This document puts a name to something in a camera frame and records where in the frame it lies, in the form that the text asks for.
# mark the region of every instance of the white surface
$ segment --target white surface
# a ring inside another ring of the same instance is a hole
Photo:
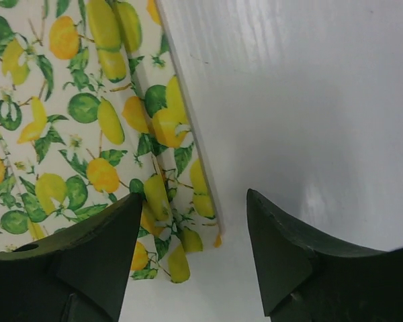
[[[249,187],[337,237],[403,246],[403,0],[160,2],[225,245],[193,255],[184,285],[133,286],[123,321],[264,321]]]

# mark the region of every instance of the fabric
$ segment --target fabric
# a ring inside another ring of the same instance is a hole
[[[0,1],[0,251],[145,198],[135,280],[221,243],[153,0]]]

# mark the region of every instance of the lemon print fabric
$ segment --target lemon print fabric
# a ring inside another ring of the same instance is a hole
[[[0,252],[139,193],[130,278],[185,282],[222,241],[155,0],[2,2]]]

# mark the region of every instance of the fruit pattern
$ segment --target fruit pattern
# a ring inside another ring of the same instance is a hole
[[[144,197],[130,276],[221,244],[154,0],[0,0],[0,251]]]

